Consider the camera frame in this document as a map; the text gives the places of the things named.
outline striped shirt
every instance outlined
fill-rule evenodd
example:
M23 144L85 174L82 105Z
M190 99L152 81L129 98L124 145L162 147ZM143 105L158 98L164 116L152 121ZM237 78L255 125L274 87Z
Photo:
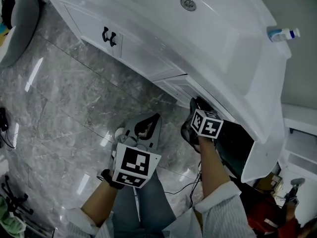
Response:
M241 191L227 182L195 206L203 217L203 231L192 209L175 220L162 232L166 238L255 238L240 200ZM70 223L67 238L114 238L112 214L101 228L80 209L67 213Z

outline black metal stand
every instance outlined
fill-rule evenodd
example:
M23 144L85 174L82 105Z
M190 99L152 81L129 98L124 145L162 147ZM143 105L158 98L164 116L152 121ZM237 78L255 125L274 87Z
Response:
M21 204L28 199L28 195L24 194L24 197L15 197L10 189L8 181L9 181L9 176L5 176L5 184L2 183L1 187L5 191L5 193L8 195L8 197L5 200L8 204L9 212L15 213L17 208L19 207L26 213L32 215L34 213L33 209L28 210Z

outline green cloth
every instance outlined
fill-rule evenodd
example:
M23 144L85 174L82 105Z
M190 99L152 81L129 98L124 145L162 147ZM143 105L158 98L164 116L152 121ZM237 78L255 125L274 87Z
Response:
M8 211L5 199L0 196L0 225L6 232L15 238L23 238L25 223Z

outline open cabinet door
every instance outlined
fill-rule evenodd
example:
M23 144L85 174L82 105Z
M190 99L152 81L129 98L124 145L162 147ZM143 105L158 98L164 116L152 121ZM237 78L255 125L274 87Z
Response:
M281 104L277 106L273 119L273 128L266 143L254 142L241 175L241 182L266 177L277 163L285 141Z

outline black wristband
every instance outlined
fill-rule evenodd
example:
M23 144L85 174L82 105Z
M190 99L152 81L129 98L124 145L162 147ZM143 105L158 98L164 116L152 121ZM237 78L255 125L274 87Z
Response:
M109 175L110 169L105 169L102 171L101 176L105 179L107 183L113 188L116 189L122 189L124 187L124 184L115 182L112 180L112 177Z

